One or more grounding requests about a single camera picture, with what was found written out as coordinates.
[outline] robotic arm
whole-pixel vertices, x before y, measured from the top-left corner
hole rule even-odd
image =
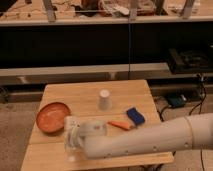
[[[107,158],[134,154],[187,149],[213,149],[213,113],[181,117],[108,137],[106,123],[91,121],[77,125],[65,121],[66,144],[82,148],[88,158]]]

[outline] sponge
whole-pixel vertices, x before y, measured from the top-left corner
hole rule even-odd
[[[145,118],[136,110],[135,107],[127,110],[127,116],[134,122],[135,126],[138,126],[145,122]]]

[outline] toy carrot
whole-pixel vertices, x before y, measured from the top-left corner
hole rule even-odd
[[[134,127],[134,126],[130,125],[128,122],[121,122],[121,121],[108,121],[108,124],[116,126],[121,129],[124,129],[126,131],[128,131]]]

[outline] table surface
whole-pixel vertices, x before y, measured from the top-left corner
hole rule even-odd
[[[99,92],[102,89],[110,91],[112,101],[110,110],[101,111],[98,108]],[[120,120],[131,123],[125,114],[126,110],[131,107],[136,107],[144,115],[146,123],[141,127],[160,122],[153,97],[145,80],[47,85],[40,109],[51,102],[67,104],[72,115],[77,116],[81,123],[94,119]],[[109,136],[125,133],[111,125],[107,125],[107,129]],[[34,124],[22,170],[86,170],[170,163],[173,160],[171,152],[88,160],[81,150],[74,150],[68,156],[64,149],[63,131],[50,136],[42,133]]]

